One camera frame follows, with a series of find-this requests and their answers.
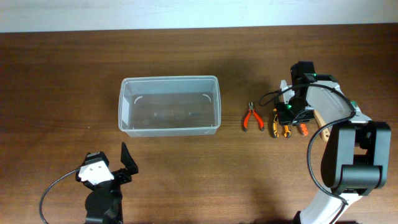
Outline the orange socket bit holder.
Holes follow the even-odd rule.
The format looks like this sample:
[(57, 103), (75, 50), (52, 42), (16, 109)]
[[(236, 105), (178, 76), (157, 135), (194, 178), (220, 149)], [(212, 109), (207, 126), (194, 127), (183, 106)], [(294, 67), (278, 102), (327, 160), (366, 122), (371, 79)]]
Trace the orange socket bit holder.
[(303, 136), (308, 136), (308, 129), (307, 126), (304, 123), (300, 123), (299, 126), (299, 131)]

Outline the yellow black long-nose pliers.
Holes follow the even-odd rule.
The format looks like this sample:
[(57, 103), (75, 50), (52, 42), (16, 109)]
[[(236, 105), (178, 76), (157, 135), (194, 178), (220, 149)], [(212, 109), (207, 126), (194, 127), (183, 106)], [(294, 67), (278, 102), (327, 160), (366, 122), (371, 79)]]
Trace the yellow black long-nose pliers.
[[(279, 137), (279, 133), (277, 131), (277, 124), (278, 124), (278, 115), (277, 115), (277, 109), (274, 108), (272, 110), (272, 126), (271, 126), (271, 136), (273, 138), (278, 138)], [(284, 137), (285, 138), (290, 138), (292, 133), (291, 133), (291, 128), (288, 125), (283, 125), (282, 126), (284, 129)]]

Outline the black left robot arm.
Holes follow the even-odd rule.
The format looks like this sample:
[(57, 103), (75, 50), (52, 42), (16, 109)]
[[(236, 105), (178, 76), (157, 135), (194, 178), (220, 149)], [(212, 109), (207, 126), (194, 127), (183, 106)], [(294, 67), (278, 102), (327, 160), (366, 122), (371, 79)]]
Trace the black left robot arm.
[(75, 179), (91, 190), (85, 200), (85, 223), (122, 223), (121, 186), (130, 183), (139, 168), (124, 142), (121, 143), (122, 169), (110, 171), (103, 151), (89, 153), (78, 168)]

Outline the red handled cutting pliers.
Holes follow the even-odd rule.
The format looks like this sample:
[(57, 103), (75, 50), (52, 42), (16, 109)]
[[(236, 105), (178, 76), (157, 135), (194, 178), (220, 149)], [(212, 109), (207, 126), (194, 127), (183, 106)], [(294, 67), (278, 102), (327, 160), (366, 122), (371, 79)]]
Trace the red handled cutting pliers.
[(254, 107), (254, 103), (251, 101), (248, 103), (248, 110), (243, 119), (243, 131), (246, 132), (248, 130), (248, 122), (252, 115), (255, 117), (255, 119), (258, 123), (259, 129), (261, 131), (265, 130), (264, 121), (261, 118), (261, 116), (259, 115), (259, 113), (256, 111), (256, 109)]

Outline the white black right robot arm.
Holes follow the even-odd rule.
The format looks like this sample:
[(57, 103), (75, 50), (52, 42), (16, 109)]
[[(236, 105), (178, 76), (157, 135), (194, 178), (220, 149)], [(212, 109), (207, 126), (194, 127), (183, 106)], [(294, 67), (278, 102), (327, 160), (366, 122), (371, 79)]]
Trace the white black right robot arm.
[(324, 130), (330, 135), (321, 161), (322, 181), (310, 174), (319, 191), (294, 223), (336, 223), (348, 207), (382, 188), (387, 180), (391, 129), (364, 115), (356, 102), (342, 92), (332, 75), (317, 74), (313, 62), (297, 62), (290, 69), (292, 83), (282, 80), (275, 104), (282, 126), (298, 126), (318, 113), (320, 129), (307, 146), (307, 167), (315, 138)]

